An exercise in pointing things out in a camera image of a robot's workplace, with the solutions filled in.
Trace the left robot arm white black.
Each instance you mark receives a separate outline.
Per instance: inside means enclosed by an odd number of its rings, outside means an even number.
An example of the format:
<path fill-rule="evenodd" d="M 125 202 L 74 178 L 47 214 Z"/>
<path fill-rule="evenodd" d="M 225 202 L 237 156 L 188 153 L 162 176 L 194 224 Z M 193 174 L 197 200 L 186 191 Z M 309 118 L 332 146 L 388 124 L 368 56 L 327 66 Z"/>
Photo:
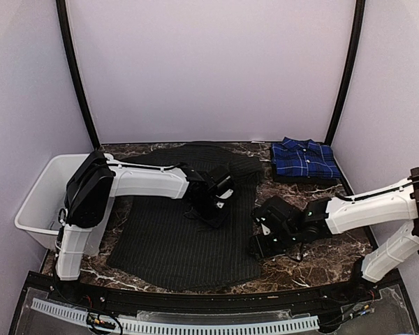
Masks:
<path fill-rule="evenodd" d="M 125 163 L 94 151 L 66 184 L 61 225 L 56 242 L 53 273 L 60 279 L 58 294 L 69 304 L 84 299 L 84 288 L 75 281 L 93 230 L 106 226 L 115 198 L 160 197 L 186 200 L 199 221 L 219 227 L 228 215 L 234 181 L 228 168 L 218 166 L 199 172 L 186 163 L 169 166 Z"/>

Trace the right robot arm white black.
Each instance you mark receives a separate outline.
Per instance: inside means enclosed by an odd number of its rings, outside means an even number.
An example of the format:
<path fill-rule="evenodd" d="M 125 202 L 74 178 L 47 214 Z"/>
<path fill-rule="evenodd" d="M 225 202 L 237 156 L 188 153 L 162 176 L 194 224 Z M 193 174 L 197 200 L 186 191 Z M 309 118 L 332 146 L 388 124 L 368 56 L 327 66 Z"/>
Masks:
<path fill-rule="evenodd" d="M 346 283 L 342 296 L 356 303 L 414 253 L 419 253 L 419 167 L 409 177 L 378 190 L 345 197 L 322 198 L 303 210 L 279 196 L 267 199 L 252 211 L 261 228 L 249 240 L 249 252 L 258 260 L 284 255 L 297 244 L 309 244 L 349 230 L 380 223 L 403 221 L 403 225 L 375 251 L 356 262 L 358 273 Z"/>

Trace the black pinstriped long sleeve shirt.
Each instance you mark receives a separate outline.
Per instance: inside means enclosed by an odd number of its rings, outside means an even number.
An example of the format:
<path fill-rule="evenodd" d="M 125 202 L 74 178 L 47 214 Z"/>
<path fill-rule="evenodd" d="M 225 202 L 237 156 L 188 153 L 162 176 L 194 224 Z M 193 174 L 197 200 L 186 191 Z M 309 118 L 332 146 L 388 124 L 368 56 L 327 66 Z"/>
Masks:
<path fill-rule="evenodd" d="M 183 200 L 134 197 L 109 267 L 168 290 L 212 290 L 257 279 L 260 265 L 247 252 L 253 234 L 250 213 L 263 175 L 257 157 L 214 145 L 185 144 L 132 156 L 128 163 L 186 163 L 199 172 L 223 166 L 235 182 L 230 212 L 219 228 L 191 213 Z"/>

